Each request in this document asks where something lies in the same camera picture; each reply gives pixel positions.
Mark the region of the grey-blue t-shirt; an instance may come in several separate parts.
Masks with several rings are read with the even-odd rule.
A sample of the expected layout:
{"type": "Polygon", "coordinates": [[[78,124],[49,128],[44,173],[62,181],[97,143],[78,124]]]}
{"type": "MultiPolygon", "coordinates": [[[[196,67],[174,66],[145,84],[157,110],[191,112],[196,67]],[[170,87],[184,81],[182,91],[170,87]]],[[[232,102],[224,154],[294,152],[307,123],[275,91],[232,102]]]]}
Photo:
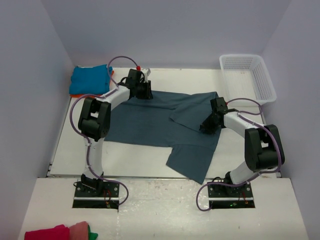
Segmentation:
{"type": "Polygon", "coordinates": [[[217,92],[184,94],[153,91],[151,100],[135,97],[111,111],[105,141],[171,147],[166,165],[202,184],[217,148],[221,129],[206,134],[200,125],[211,114],[217,92]]]}

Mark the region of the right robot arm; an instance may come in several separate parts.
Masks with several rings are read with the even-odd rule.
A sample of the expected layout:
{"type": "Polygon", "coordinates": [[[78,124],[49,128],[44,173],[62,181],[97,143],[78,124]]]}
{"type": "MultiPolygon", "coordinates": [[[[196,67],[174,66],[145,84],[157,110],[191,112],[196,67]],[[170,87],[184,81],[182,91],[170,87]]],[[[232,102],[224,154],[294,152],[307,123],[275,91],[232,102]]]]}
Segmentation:
{"type": "Polygon", "coordinates": [[[229,104],[236,101],[225,101],[223,97],[210,101],[211,114],[202,122],[199,130],[205,134],[214,134],[218,128],[230,129],[244,139],[244,162],[237,168],[226,173],[222,181],[212,181],[203,185],[197,192],[199,197],[204,187],[210,185],[223,186],[227,196],[233,197],[241,191],[241,187],[250,183],[263,174],[273,174],[281,170],[285,162],[285,154],[277,126],[264,125],[245,116],[258,116],[262,114],[261,105],[255,103],[259,112],[230,108],[229,104]]]}

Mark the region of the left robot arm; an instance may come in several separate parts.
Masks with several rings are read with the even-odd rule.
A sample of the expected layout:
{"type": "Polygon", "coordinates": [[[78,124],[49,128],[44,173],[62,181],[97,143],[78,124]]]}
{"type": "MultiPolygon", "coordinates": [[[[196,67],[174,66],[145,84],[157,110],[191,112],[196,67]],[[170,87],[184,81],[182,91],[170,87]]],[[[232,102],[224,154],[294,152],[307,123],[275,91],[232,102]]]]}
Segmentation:
{"type": "Polygon", "coordinates": [[[114,89],[101,96],[87,96],[83,101],[78,120],[78,129],[86,140],[86,164],[81,183],[94,197],[104,190],[102,148],[110,130],[112,110],[131,98],[153,99],[151,81],[148,79],[150,74],[149,68],[130,69],[128,76],[121,79],[114,89]]]}

